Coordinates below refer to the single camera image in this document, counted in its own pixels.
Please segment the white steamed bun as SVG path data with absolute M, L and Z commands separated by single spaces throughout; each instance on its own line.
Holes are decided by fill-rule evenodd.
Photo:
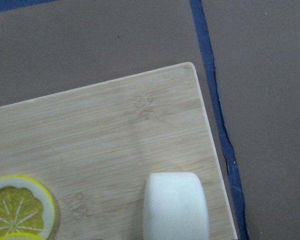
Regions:
M 143 207 L 146 240 L 207 240 L 209 217 L 202 184 L 194 173 L 148 176 Z

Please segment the bamboo cutting board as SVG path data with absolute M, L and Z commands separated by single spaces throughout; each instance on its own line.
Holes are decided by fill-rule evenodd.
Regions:
M 54 240 L 140 240 L 150 173 L 195 173 L 210 239 L 237 237 L 192 63 L 0 107 L 0 177 L 52 194 Z

